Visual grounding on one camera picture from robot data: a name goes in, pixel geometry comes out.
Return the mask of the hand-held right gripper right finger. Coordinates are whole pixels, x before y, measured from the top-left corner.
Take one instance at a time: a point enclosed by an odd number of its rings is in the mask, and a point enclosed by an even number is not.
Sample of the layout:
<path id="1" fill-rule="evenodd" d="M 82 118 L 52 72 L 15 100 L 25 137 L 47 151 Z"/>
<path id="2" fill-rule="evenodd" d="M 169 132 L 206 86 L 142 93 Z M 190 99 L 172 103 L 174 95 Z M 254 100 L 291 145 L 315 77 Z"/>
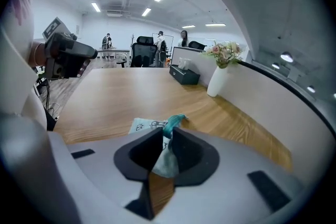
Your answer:
<path id="1" fill-rule="evenodd" d="M 284 224 L 302 192 L 293 174 L 253 148 L 176 128 L 179 173 L 157 224 Z"/>

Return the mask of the person's left forearm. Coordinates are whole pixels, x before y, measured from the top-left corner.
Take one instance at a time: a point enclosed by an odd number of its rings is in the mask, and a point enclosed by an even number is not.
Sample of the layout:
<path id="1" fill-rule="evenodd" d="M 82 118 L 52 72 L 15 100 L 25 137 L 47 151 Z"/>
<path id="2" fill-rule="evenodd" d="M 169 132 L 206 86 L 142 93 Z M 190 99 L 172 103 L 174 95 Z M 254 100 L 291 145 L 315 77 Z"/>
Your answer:
<path id="1" fill-rule="evenodd" d="M 30 67 L 39 67 L 44 66 L 47 62 L 47 57 L 45 53 L 45 44 L 39 41 L 33 41 L 29 58 L 28 64 Z"/>

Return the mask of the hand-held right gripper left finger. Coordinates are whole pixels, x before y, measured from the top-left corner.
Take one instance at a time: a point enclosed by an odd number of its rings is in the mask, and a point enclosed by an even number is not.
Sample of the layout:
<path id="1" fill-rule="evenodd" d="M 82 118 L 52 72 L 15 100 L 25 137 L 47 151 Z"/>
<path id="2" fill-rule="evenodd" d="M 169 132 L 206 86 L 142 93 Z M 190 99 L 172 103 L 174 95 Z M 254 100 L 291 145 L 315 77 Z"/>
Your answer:
<path id="1" fill-rule="evenodd" d="M 149 174 L 163 146 L 162 129 L 67 145 L 48 134 L 70 197 L 66 224 L 149 224 L 154 212 Z"/>

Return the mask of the beige partition with black rail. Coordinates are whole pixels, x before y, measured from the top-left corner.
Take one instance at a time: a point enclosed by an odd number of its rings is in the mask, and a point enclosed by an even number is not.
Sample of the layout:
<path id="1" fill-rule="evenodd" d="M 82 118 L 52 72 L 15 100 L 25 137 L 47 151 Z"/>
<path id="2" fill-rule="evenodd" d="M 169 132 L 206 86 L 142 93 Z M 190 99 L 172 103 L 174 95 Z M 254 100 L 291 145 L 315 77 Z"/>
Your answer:
<path id="1" fill-rule="evenodd" d="M 293 173 L 303 184 L 316 184 L 336 153 L 336 114 L 256 65 L 242 61 L 218 73 L 219 95 L 291 152 Z"/>

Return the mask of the person's white printed shirt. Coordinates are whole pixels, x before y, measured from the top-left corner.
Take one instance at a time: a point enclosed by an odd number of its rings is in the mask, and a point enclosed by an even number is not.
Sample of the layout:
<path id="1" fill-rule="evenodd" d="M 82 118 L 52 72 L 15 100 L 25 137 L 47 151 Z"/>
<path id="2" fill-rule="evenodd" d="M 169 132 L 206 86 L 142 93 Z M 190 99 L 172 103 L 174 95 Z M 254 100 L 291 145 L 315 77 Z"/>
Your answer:
<path id="1" fill-rule="evenodd" d="M 34 91 L 28 64 L 34 40 L 33 0 L 8 0 L 0 15 L 0 113 L 16 114 L 47 128 L 46 111 Z"/>

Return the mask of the dark green tissue box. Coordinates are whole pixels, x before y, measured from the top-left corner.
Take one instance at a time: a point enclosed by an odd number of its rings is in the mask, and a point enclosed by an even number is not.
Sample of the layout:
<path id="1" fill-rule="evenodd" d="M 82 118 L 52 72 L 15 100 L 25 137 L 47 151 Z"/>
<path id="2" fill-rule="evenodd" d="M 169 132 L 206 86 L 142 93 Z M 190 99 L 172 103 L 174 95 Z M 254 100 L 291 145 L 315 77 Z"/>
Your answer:
<path id="1" fill-rule="evenodd" d="M 200 75 L 192 70 L 183 70 L 177 65 L 171 65 L 169 73 L 181 85 L 197 85 L 200 78 Z"/>

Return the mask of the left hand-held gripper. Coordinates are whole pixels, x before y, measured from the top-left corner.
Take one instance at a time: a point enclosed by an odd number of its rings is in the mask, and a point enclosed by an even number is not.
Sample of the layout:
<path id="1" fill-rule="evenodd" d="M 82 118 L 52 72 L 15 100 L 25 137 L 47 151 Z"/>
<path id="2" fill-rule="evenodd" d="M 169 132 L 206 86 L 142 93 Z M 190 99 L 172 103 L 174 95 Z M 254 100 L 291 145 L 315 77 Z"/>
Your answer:
<path id="1" fill-rule="evenodd" d="M 47 57 L 44 77 L 47 79 L 81 77 L 91 59 L 98 55 L 96 49 L 80 43 L 58 17 L 43 31 L 43 38 Z"/>

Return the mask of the pink and cream flower bouquet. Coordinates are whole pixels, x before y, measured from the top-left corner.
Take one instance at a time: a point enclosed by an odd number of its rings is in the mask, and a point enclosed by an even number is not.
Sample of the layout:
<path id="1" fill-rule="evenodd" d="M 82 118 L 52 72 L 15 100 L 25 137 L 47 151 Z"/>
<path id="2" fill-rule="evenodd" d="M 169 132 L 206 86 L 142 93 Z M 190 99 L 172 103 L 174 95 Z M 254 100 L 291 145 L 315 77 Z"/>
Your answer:
<path id="1" fill-rule="evenodd" d="M 235 65 L 242 61 L 243 50 L 234 41 L 224 43 L 214 42 L 214 45 L 202 52 L 203 55 L 215 59 L 216 65 L 220 69 L 225 69 L 229 65 Z"/>

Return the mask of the white vase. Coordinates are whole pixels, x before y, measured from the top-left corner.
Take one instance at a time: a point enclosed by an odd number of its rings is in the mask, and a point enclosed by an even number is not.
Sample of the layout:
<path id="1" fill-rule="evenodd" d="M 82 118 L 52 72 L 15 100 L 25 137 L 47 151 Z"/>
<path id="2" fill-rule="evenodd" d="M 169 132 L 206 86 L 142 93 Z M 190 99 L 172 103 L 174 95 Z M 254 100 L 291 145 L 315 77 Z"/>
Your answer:
<path id="1" fill-rule="evenodd" d="M 221 91 L 228 77 L 227 71 L 228 67 L 226 68 L 217 67 L 215 69 L 207 87 L 207 94 L 210 97 L 216 97 Z"/>

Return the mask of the light blue cloth pouch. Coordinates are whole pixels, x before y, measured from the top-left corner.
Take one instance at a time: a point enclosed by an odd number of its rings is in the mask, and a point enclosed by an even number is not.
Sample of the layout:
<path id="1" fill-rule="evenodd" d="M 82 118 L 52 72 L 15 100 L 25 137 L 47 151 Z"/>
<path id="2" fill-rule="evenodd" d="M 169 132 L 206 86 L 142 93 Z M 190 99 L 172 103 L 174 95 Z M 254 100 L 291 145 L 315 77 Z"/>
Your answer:
<path id="1" fill-rule="evenodd" d="M 176 114 L 163 121 L 135 118 L 131 124 L 129 133 L 139 132 L 144 129 L 163 128 L 162 152 L 152 169 L 153 173 L 161 177 L 172 178 L 178 174 L 177 159 L 172 150 L 173 128 L 181 127 L 184 120 L 188 120 L 185 114 Z"/>

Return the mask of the black office chair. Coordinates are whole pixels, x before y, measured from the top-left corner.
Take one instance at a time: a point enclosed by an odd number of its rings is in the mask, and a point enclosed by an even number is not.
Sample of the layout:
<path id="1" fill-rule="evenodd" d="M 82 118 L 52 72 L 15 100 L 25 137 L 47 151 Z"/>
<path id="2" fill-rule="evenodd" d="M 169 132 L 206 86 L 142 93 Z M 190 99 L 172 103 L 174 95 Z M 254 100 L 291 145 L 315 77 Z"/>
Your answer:
<path id="1" fill-rule="evenodd" d="M 136 68 L 155 66 L 157 45 L 154 44 L 153 37 L 139 36 L 131 48 L 131 58 L 126 56 L 126 58 L 117 61 L 118 65 L 121 65 L 122 68 L 125 68 L 126 64 Z"/>
<path id="2" fill-rule="evenodd" d="M 189 44 L 188 44 L 188 47 L 193 48 L 193 49 L 198 49 L 198 50 L 204 50 L 206 45 L 201 44 L 197 41 L 190 41 Z"/>

